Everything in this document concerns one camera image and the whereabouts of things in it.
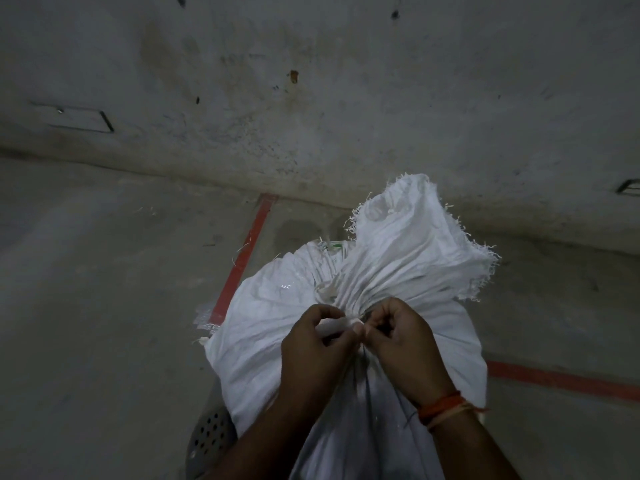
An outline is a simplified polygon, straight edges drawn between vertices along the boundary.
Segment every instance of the person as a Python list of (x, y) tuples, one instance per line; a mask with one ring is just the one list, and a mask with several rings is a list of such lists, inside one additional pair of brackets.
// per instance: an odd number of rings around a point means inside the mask
[[(276, 399), (222, 458), (210, 479), (288, 478), (311, 427), (361, 343), (379, 359), (393, 386), (416, 407), (455, 397), (456, 387), (431, 328), (405, 302), (382, 301), (364, 325), (356, 324), (325, 346), (316, 325), (323, 318), (342, 316), (338, 308), (313, 305), (293, 325), (282, 341)], [(464, 409), (447, 417), (443, 413), (430, 431), (447, 480), (520, 478), (474, 411)]]

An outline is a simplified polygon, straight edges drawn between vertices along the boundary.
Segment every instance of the red floor marking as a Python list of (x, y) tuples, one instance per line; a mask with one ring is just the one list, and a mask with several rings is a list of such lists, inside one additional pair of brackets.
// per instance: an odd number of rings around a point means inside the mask
[(269, 211), (277, 201), (278, 196), (273, 194), (262, 194), (260, 199), (260, 208), (255, 215), (249, 234), (246, 235), (244, 245), (236, 257), (236, 263), (233, 268), (231, 268), (227, 282), (220, 292), (216, 306), (213, 307), (209, 323), (222, 325), (222, 322), (225, 321), (227, 310), (231, 303), (231, 298), (234, 297), (234, 293), (238, 286), (240, 286), (240, 280), (242, 279), (244, 268), (246, 268), (246, 265), (249, 263), (249, 258), (251, 257), (255, 243), (258, 241), (258, 236), (260, 236), (262, 226), (264, 225), (265, 220), (267, 220), (267, 215), (269, 215)]
[(617, 399), (624, 399), (625, 401), (640, 402), (640, 387), (631, 384), (574, 376), (563, 372), (530, 369), (529, 367), (516, 365), (514, 363), (488, 360), (486, 364), (489, 368), (490, 377), (510, 379), (512, 381), (581, 392), (583, 394), (615, 397)]

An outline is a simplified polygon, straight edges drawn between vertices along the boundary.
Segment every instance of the white sack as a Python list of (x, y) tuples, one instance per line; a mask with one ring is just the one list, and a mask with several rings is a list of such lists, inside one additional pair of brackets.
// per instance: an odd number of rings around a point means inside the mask
[[(354, 212), (352, 231), (355, 241), (309, 242), (246, 279), (225, 322), (206, 343), (239, 435), (275, 396), (282, 339), (318, 302), (338, 306), (353, 321), (384, 298), (404, 300), (431, 326), (462, 395), (484, 406), (480, 342), (453, 298), (475, 298), (497, 256), (468, 240), (426, 175), (400, 177), (364, 202)], [(362, 347), (309, 435), (292, 478), (444, 477), (415, 409)]]

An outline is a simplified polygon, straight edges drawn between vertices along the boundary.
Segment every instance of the concrete floor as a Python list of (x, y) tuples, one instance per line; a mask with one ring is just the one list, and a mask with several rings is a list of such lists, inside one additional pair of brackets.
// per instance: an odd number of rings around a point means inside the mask
[[(0, 159), (0, 476), (181, 478), (213, 383), (193, 325), (258, 195)], [(349, 213), (274, 204), (245, 271)], [(503, 265), (467, 307), (488, 358), (640, 383), (640, 260), (479, 237)], [(487, 425), (526, 479), (640, 477), (640, 405), (490, 379)]]

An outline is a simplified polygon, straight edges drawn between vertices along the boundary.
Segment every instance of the concrete wall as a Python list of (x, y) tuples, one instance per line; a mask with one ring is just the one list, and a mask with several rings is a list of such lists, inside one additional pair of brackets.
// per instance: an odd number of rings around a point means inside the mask
[(0, 144), (340, 207), (425, 172), (471, 228), (640, 253), (636, 0), (185, 1), (4, 0)]

